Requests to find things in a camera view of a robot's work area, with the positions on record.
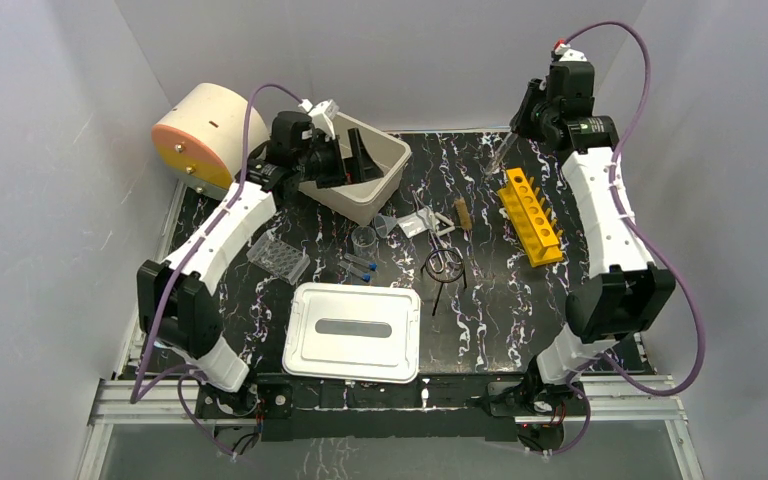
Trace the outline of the clear glass test tube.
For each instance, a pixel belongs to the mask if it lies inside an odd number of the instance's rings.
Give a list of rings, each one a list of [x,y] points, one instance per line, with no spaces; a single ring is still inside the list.
[[[489,177],[502,168],[504,161],[511,149],[517,142],[518,135],[514,132],[508,132],[502,143],[493,152],[490,162],[484,167],[483,175]]]

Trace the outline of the blue capped tube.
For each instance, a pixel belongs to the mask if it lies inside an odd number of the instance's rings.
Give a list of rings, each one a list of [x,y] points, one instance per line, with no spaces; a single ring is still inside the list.
[[[371,281],[371,274],[366,270],[361,270],[354,264],[347,262],[347,261],[340,261],[338,265],[343,268],[348,274],[356,277],[357,279],[361,280],[364,283],[369,283]]]
[[[377,270],[377,264],[369,259],[359,257],[357,255],[351,254],[351,253],[345,253],[344,258],[351,262],[354,265],[362,266],[364,268],[367,268],[370,271],[376,271]]]

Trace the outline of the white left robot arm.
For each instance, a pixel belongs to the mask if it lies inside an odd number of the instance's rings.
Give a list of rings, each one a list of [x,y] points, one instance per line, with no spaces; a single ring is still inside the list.
[[[216,146],[240,160],[225,197],[207,220],[161,262],[147,260],[137,273],[140,328],[146,346],[161,344],[221,390],[220,403],[235,416],[254,411],[257,387],[245,380],[248,365],[224,339],[212,295],[230,262],[252,235],[300,189],[319,203],[360,224],[393,193],[410,149],[383,131],[341,113],[282,111],[270,128],[255,113],[240,120],[238,134],[221,138],[211,126],[200,137],[152,129],[163,151],[184,154]]]

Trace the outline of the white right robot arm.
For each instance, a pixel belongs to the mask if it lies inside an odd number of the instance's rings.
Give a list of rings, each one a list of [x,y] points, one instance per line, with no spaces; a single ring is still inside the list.
[[[512,134],[563,154],[561,174],[579,212],[589,255],[587,280],[569,292],[566,323],[529,364],[525,405],[550,413],[562,387],[589,361],[619,341],[648,330],[676,287],[632,231],[621,189],[613,120],[593,113],[595,69],[581,53],[556,56],[545,78],[530,80],[510,122]]]

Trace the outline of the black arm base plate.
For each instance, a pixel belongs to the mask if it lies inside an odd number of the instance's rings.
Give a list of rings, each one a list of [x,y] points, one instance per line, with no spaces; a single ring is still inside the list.
[[[237,393],[203,387],[196,403],[199,419],[261,426],[266,442],[342,437],[515,442],[534,436],[540,425],[556,442],[563,422],[584,413],[582,400],[569,388],[543,387],[519,372],[432,375],[406,384],[263,374]]]

